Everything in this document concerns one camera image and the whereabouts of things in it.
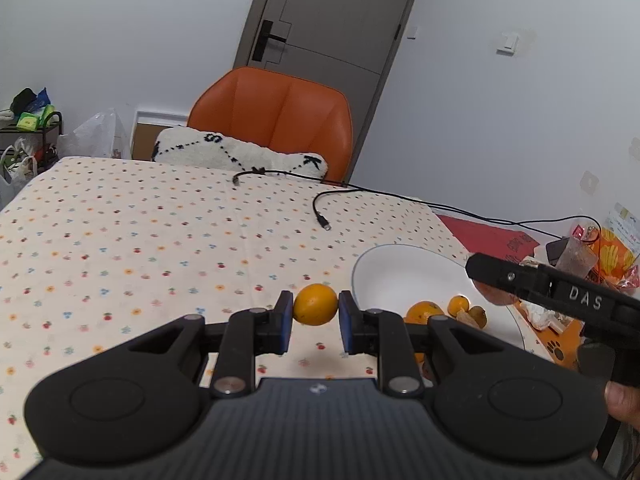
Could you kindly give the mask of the person's right hand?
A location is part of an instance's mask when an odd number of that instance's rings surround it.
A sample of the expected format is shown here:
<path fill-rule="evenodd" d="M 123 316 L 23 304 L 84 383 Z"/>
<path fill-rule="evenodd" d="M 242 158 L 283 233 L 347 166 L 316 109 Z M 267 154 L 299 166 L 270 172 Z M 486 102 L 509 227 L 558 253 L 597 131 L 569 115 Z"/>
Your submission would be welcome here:
<path fill-rule="evenodd" d="M 604 400 L 608 408 L 608 416 L 632 428 L 637 434 L 637 449 L 634 459 L 623 471 L 619 479 L 633 479 L 639 471 L 639 388 L 621 385 L 609 380 L 604 387 Z M 601 442 L 592 451 L 591 459 L 599 459 L 599 451 L 604 448 Z"/>

